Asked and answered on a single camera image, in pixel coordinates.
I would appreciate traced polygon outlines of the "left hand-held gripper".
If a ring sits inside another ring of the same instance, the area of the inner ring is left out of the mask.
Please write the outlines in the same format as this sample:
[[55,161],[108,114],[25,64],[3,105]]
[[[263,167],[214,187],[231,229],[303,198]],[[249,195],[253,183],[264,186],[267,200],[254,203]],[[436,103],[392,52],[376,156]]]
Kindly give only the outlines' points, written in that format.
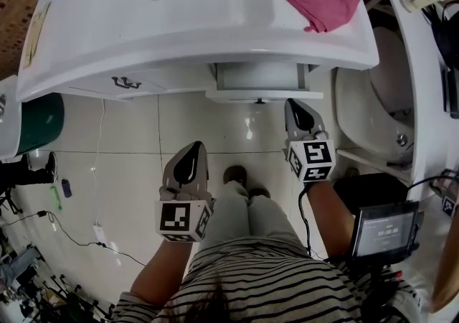
[[168,161],[155,202],[155,229],[162,238],[178,243],[204,239],[213,213],[208,180],[207,151],[200,141],[185,146]]

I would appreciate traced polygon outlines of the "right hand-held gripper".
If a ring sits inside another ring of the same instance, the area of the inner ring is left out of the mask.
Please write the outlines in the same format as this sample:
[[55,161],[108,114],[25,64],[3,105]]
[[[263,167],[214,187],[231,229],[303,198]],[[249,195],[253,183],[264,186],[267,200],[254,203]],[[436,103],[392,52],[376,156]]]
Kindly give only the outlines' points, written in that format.
[[336,157],[321,115],[294,98],[285,102],[284,114],[285,159],[293,173],[302,183],[327,180],[336,166]]

